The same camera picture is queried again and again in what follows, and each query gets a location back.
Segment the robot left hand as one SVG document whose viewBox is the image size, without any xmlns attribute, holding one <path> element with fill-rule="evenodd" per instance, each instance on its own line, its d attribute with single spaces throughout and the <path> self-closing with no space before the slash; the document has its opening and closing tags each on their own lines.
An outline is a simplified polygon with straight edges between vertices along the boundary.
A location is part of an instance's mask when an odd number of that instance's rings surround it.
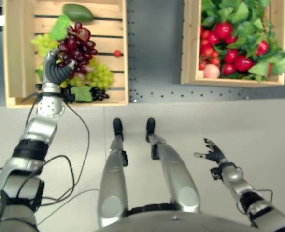
<svg viewBox="0 0 285 232">
<path fill-rule="evenodd" d="M 58 52 L 58 49 L 52 49 L 46 54 L 43 61 L 42 84 L 52 83 L 60 85 L 73 73 L 77 62 L 72 59 L 65 66 L 58 66 L 56 63 Z"/>
</svg>

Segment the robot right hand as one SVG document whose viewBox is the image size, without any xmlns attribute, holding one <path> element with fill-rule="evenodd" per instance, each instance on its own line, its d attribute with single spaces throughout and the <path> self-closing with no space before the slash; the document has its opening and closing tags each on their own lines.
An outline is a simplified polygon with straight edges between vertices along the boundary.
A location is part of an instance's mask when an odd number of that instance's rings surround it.
<svg viewBox="0 0 285 232">
<path fill-rule="evenodd" d="M 193 154 L 195 157 L 216 162 L 218 165 L 228 162 L 224 153 L 213 141 L 207 138 L 204 138 L 203 140 L 209 150 L 207 153 L 195 152 Z"/>
</svg>

